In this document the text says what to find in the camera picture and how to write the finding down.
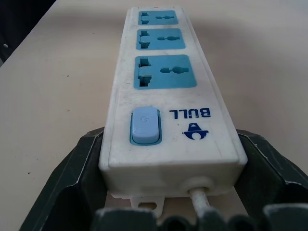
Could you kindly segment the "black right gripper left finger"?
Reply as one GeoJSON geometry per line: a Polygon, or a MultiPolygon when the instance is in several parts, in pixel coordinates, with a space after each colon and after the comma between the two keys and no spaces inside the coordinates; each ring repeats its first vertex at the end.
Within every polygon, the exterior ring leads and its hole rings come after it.
{"type": "Polygon", "coordinates": [[[103,128],[82,136],[48,178],[20,230],[88,231],[107,187],[99,170],[103,128]]]}

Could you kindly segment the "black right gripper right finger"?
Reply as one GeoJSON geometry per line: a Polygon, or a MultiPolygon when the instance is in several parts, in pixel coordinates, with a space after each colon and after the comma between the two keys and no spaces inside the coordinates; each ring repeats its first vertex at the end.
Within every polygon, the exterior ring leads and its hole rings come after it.
{"type": "Polygon", "coordinates": [[[260,231],[308,229],[308,177],[264,137],[237,131],[248,161],[235,190],[260,231]]]}

